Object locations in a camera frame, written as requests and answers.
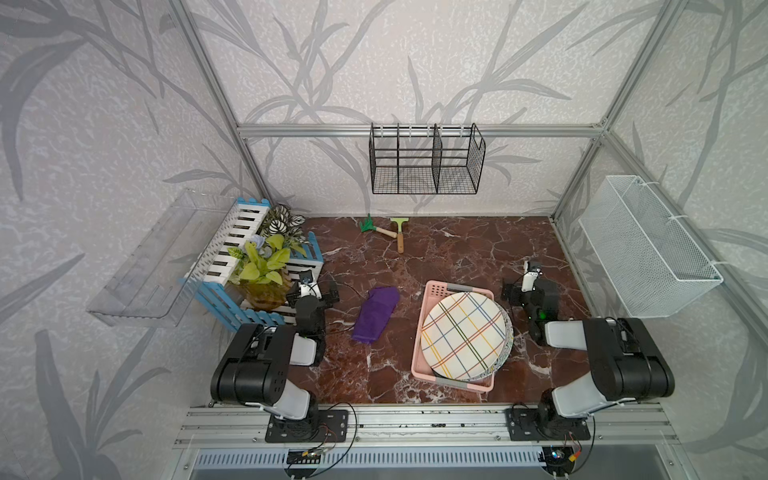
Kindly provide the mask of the white plaid round plate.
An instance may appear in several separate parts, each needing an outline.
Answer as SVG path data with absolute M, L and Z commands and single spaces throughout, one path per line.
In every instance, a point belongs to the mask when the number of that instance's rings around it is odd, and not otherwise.
M 431 371 L 450 380 L 481 381 L 506 337 L 502 309 L 477 292 L 439 300 L 420 327 L 419 351 Z

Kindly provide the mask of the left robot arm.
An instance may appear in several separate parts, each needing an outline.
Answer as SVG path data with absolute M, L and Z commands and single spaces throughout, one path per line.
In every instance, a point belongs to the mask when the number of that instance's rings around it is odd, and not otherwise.
M 348 412 L 322 410 L 313 393 L 288 378 L 292 366 L 316 367 L 323 361 L 325 312 L 339 301 L 337 284 L 330 282 L 325 292 L 317 285 L 294 287 L 288 300 L 296 313 L 293 324 L 238 329 L 212 376 L 212 401 L 269 413 L 267 443 L 343 442 Z

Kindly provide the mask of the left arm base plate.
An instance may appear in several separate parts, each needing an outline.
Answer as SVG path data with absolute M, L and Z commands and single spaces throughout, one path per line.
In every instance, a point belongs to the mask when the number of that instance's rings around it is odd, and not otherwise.
M 348 427 L 347 410 L 310 411 L 303 420 L 280 419 L 270 416 L 265 434 L 267 443 L 306 443 L 346 440 Z

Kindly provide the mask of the purple cloth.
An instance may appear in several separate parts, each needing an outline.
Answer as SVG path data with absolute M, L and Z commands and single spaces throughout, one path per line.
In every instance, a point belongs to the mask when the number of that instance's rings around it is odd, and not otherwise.
M 368 292 L 355 322 L 352 339 L 372 344 L 379 339 L 400 299 L 397 287 L 376 287 Z

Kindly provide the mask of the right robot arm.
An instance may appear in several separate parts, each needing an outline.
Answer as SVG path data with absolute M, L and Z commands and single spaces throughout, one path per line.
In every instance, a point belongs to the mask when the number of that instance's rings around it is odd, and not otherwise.
M 527 315 L 528 333 L 539 346 L 587 354 L 589 371 L 570 383 L 544 391 L 536 408 L 505 411 L 513 441 L 585 441 L 594 414 L 625 403 L 669 397 L 675 389 L 671 368 L 646 326 L 636 318 L 560 320 L 554 283 L 529 272 L 502 283 L 501 296 Z

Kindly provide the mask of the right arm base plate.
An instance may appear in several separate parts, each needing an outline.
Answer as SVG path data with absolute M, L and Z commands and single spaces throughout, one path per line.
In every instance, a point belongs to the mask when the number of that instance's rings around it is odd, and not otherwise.
M 565 418 L 557 414 L 541 414 L 538 409 L 522 405 L 504 411 L 507 431 L 512 441 L 586 441 L 591 433 L 584 418 Z

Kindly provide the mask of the colourful patterned round plate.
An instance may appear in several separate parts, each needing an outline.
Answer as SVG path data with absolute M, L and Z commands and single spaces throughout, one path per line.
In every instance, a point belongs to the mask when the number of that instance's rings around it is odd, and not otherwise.
M 510 314 L 507 310 L 501 310 L 502 318 L 505 328 L 505 340 L 502 343 L 501 351 L 498 358 L 483 372 L 480 376 L 481 380 L 493 376 L 501 367 L 507 362 L 512 350 L 514 348 L 514 326 Z

